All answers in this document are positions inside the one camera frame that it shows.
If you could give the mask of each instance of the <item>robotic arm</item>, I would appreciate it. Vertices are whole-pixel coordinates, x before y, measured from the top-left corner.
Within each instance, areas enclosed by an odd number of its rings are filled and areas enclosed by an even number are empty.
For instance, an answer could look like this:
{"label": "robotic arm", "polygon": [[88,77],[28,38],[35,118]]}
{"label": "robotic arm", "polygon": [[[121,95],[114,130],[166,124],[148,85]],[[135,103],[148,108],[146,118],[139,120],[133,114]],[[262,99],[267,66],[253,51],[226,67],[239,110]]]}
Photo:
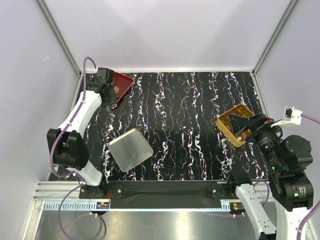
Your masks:
{"label": "robotic arm", "polygon": [[[279,126],[299,125],[301,111],[287,108],[287,120],[275,122],[263,113],[243,117],[229,115],[235,136],[250,130],[247,142],[256,142],[268,165],[268,179],[277,211],[277,226],[270,222],[258,201],[254,187],[247,173],[231,174],[228,190],[235,194],[245,207],[257,240],[293,240],[301,220],[313,205],[314,189],[304,170],[312,163],[310,142],[291,135],[281,140]],[[305,239],[305,227],[301,239]]]}
{"label": "robotic arm", "polygon": [[106,177],[89,161],[89,150],[83,136],[97,108],[117,103],[113,74],[113,70],[99,67],[94,81],[87,82],[85,99],[82,92],[67,119],[58,129],[50,129],[47,133],[51,151],[62,129],[68,126],[54,149],[53,163],[80,175],[85,180],[87,190],[96,197],[102,197],[107,192]]}

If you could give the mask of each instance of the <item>black marble tabletop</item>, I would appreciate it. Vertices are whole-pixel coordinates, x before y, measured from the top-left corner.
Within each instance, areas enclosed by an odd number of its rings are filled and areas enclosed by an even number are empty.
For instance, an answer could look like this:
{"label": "black marble tabletop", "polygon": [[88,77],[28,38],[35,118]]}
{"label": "black marble tabletop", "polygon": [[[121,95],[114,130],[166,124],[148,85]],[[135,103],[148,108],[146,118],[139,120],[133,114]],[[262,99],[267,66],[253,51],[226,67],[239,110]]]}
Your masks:
{"label": "black marble tabletop", "polygon": [[[240,103],[255,114],[262,111],[249,72],[127,75],[135,82],[131,91],[116,109],[100,107],[84,134],[90,161],[108,180],[221,180],[231,169],[241,168],[252,179],[267,177],[257,145],[231,150],[216,126],[219,115]],[[154,154],[122,172],[108,142],[133,128],[140,130]]]}

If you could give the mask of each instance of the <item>metal floor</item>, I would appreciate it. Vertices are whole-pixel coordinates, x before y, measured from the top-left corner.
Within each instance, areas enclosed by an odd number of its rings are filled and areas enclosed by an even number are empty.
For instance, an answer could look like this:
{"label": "metal floor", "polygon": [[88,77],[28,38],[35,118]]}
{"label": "metal floor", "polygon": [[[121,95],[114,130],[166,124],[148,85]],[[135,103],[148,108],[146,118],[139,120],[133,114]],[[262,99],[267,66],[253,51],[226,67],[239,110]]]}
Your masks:
{"label": "metal floor", "polygon": [[[265,206],[273,224],[277,222],[273,202]],[[63,226],[72,223],[83,211],[63,211]],[[105,229],[98,240],[254,240],[255,234],[249,218],[221,217],[226,212],[130,212],[110,211],[102,215]],[[76,239],[92,238],[100,223],[93,216],[86,216],[66,228]],[[58,225],[57,211],[44,211],[36,240],[65,240]]]}

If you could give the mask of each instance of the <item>gray wall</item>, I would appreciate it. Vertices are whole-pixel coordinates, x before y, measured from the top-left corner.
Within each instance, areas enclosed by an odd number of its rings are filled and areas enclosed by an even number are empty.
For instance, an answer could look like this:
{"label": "gray wall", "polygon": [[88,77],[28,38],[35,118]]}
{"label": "gray wall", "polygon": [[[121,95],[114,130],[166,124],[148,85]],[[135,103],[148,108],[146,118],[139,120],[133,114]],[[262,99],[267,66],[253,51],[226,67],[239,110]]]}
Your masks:
{"label": "gray wall", "polygon": [[[285,106],[295,106],[320,119],[320,1],[301,0],[269,53],[257,77],[271,117],[282,117]],[[285,131],[311,142],[313,163],[307,175],[320,200],[320,125],[303,119]],[[320,236],[320,211],[312,217]]]}
{"label": "gray wall", "polygon": [[251,70],[290,0],[45,0],[80,68]]}
{"label": "gray wall", "polygon": [[0,2],[0,238],[22,239],[76,76],[34,0]]}

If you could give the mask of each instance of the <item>brown plastic basket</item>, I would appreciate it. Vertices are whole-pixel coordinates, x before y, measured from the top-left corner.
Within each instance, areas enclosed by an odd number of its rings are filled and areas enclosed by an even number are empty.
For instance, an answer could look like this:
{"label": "brown plastic basket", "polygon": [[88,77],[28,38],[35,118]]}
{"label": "brown plastic basket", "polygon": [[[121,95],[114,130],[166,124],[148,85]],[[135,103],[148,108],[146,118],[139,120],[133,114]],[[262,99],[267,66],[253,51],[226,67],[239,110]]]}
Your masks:
{"label": "brown plastic basket", "polygon": [[236,147],[239,148],[246,143],[246,138],[251,135],[250,130],[246,130],[240,136],[234,136],[232,133],[231,122],[229,121],[229,114],[235,114],[245,117],[252,117],[254,113],[247,108],[244,104],[239,104],[230,110],[226,111],[218,117],[216,121],[217,127],[223,132],[223,134],[230,140],[230,142]]}

